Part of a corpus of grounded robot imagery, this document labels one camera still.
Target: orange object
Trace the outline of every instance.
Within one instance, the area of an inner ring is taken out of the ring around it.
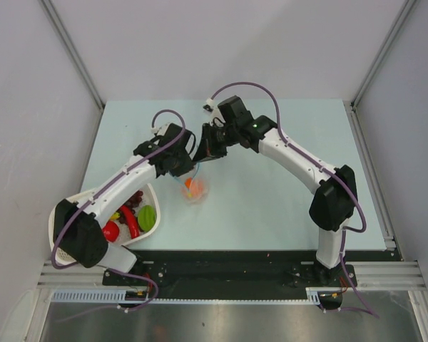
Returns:
[[[184,182],[183,195],[189,199],[198,199],[205,194],[205,184],[200,179],[192,180],[191,177]]]

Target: wire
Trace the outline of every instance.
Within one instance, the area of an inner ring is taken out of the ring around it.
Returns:
[[[347,292],[347,290],[349,289],[349,286],[345,282],[344,278],[342,278],[341,276],[340,276],[340,283],[341,283],[341,290],[342,290],[342,287],[345,287],[345,289],[342,290],[341,294],[345,294]]]
[[[154,128],[158,116],[161,115],[161,114],[163,114],[163,113],[172,113],[172,114],[174,114],[174,115],[176,115],[178,117],[178,119],[180,120],[180,123],[182,125],[182,130],[179,132],[179,134],[174,139],[172,139],[170,142],[168,142],[167,144],[165,144],[164,146],[158,148],[156,151],[150,153],[149,155],[145,156],[144,158],[138,160],[137,162],[135,162],[132,165],[130,165],[129,167],[127,167],[126,172],[121,171],[120,173],[118,173],[111,181],[109,181],[104,187],[102,187],[99,191],[97,191],[96,194],[93,195],[93,201],[94,202],[106,190],[108,190],[114,184],[116,184],[123,176],[127,175],[130,171],[134,170],[139,165],[143,164],[146,160],[149,160],[152,157],[154,157],[155,155],[157,155],[158,153],[163,152],[164,150],[166,150],[167,148],[169,148],[171,145],[175,144],[183,136],[183,134],[185,132],[185,121],[184,121],[183,117],[178,112],[176,112],[175,110],[172,110],[172,109],[162,109],[162,110],[159,110],[154,115],[154,117],[152,119],[152,128]],[[52,263],[53,268],[55,268],[55,269],[67,269],[67,268],[69,268],[71,266],[74,266],[74,265],[76,265],[78,263],[78,262],[73,262],[73,263],[70,263],[70,264],[67,264],[67,265],[59,265],[59,264],[57,264],[57,261],[56,261],[56,253],[57,253],[57,249],[60,246],[60,243],[61,243],[61,241],[63,239],[63,236],[65,235],[65,233],[67,232],[67,230],[70,228],[70,226],[73,224],[74,220],[80,215],[80,213],[82,213],[82,211],[85,210],[85,208],[87,208],[91,204],[92,204],[92,201],[90,201],[90,200],[86,201],[86,203],[84,203],[83,205],[81,205],[78,208],[78,210],[76,210],[76,212],[73,214],[73,216],[71,216],[70,219],[67,221],[67,223],[65,223],[65,225],[63,226],[60,234],[58,235],[56,241],[54,242],[54,246],[53,246],[53,249],[52,249],[52,252],[51,252],[51,263]],[[154,300],[157,297],[157,295],[158,295],[158,286],[157,286],[157,283],[155,283],[151,278],[145,278],[143,276],[138,276],[138,275],[135,275],[135,274],[124,273],[124,272],[121,272],[121,271],[116,270],[116,269],[109,269],[109,270],[112,271],[112,272],[114,272],[114,273],[120,274],[121,276],[128,276],[130,278],[140,279],[140,280],[147,281],[149,284],[151,284],[152,286],[154,286],[154,288],[156,289],[154,295],[150,299],[148,299],[147,301],[145,301],[141,305],[137,306],[136,308],[129,309],[128,311],[139,310],[139,309],[143,308],[144,306],[148,305],[152,300]],[[79,314],[77,314],[75,316],[65,318],[62,321],[66,321],[68,319],[79,317],[79,316],[82,316],[84,314],[87,314],[89,312],[93,312],[93,311],[96,311],[96,310],[99,310],[99,309],[105,309],[105,308],[110,308],[110,307],[111,306],[101,306],[101,307],[97,307],[97,308],[94,308],[94,309],[90,309],[90,310],[84,311],[82,313],[79,313]]]
[[[362,221],[362,228],[361,229],[356,229],[356,228],[352,228],[352,227],[343,227],[342,228],[342,240],[343,243],[341,243],[341,250],[340,250],[340,262],[341,262],[341,267],[342,270],[345,273],[345,276],[347,278],[347,280],[350,283],[350,286],[353,288],[355,294],[357,295],[358,299],[363,303],[363,305],[365,305],[365,307],[367,308],[367,310],[361,309],[361,308],[345,308],[345,311],[361,311],[361,312],[366,312],[370,315],[373,315],[376,318],[379,318],[379,315],[377,315],[377,313],[375,313],[374,310],[372,310],[370,308],[370,306],[367,304],[367,302],[362,298],[362,296],[360,295],[359,291],[357,290],[357,288],[355,287],[355,285],[353,284],[352,280],[349,277],[349,274],[347,273],[347,269],[345,267],[345,262],[344,262],[344,248],[345,248],[345,235],[346,235],[346,230],[350,230],[352,232],[356,232],[356,233],[363,233],[366,231],[366,217],[365,214],[360,206],[360,204],[357,201],[357,198],[355,197],[354,193],[352,192],[351,189],[349,189],[349,187],[337,176],[335,175],[333,172],[327,170],[322,164],[320,164],[318,161],[316,161],[314,158],[312,158],[310,155],[308,155],[305,151],[301,150],[298,146],[293,145],[291,142],[289,142],[287,140],[287,138],[284,135],[284,132],[282,131],[282,127],[281,127],[281,122],[280,122],[280,110],[279,110],[279,105],[277,104],[277,100],[276,97],[263,85],[260,85],[258,83],[255,82],[234,82],[234,83],[229,83],[227,85],[224,85],[222,88],[220,88],[219,90],[217,90],[211,97],[211,100],[214,100],[214,98],[219,95],[220,92],[224,91],[227,88],[233,87],[233,86],[252,86],[252,87],[256,87],[259,88],[263,91],[265,91],[271,98],[275,109],[276,109],[276,121],[277,121],[277,131],[279,132],[279,136],[282,139],[282,141],[288,146],[290,147],[292,150],[294,150],[296,153],[298,153],[299,155],[301,155],[302,157],[304,157],[306,160],[309,160],[315,167],[317,167],[320,171],[326,173],[327,175],[329,175],[330,177],[332,177],[334,180],[336,180],[336,182],[338,182],[342,188],[345,190],[345,192],[349,195],[350,199],[352,200],[352,202],[354,203],[355,207],[358,210],[358,214],[360,215],[360,219]]]
[[[154,280],[152,280],[150,277],[146,278],[144,276],[137,276],[135,274],[124,273],[124,272],[118,271],[117,269],[108,269],[108,270],[112,271],[114,273],[117,273],[117,274],[119,274],[121,276],[129,276],[130,278],[145,280],[151,286],[153,286],[156,289],[154,291],[154,295],[152,295],[152,297],[150,297],[149,299],[145,300],[142,304],[138,304],[137,306],[134,306],[133,308],[124,308],[123,311],[125,313],[140,310],[140,309],[144,308],[145,306],[149,305],[149,303],[152,302],[155,298],[157,298],[157,296],[158,296],[158,286],[154,282]],[[85,316],[87,314],[91,314],[92,312],[103,310],[103,309],[123,309],[123,308],[121,307],[120,304],[118,304],[118,305],[109,304],[109,305],[96,306],[95,308],[84,310],[84,311],[82,311],[80,313],[76,313],[76,314],[74,314],[72,316],[58,319],[58,320],[56,320],[56,322],[57,323],[63,323],[63,322],[66,322],[66,321],[70,321],[71,319],[79,318],[79,317]]]
[[[195,149],[195,146],[197,144],[197,137],[195,136],[195,134],[193,134],[193,132],[190,132],[190,134],[193,136],[193,143],[192,143],[192,148],[190,149],[190,152],[188,153],[189,155],[192,154],[192,152]]]

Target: green fruit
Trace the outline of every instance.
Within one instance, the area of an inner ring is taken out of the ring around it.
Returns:
[[[144,232],[149,232],[156,223],[156,211],[150,205],[145,205],[138,213],[138,224]]]

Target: metal floor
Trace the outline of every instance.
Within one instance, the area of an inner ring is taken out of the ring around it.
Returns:
[[[352,312],[324,315],[316,306],[154,304],[135,313],[105,309],[57,323],[93,304],[52,303],[41,341],[422,341],[407,292],[364,296],[380,320]],[[357,304],[353,293],[345,296],[344,306]]]

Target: white cable clip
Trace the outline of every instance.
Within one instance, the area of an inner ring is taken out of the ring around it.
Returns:
[[[211,113],[214,110],[215,102],[212,98],[206,100],[206,104],[203,106],[203,109],[208,113]]]

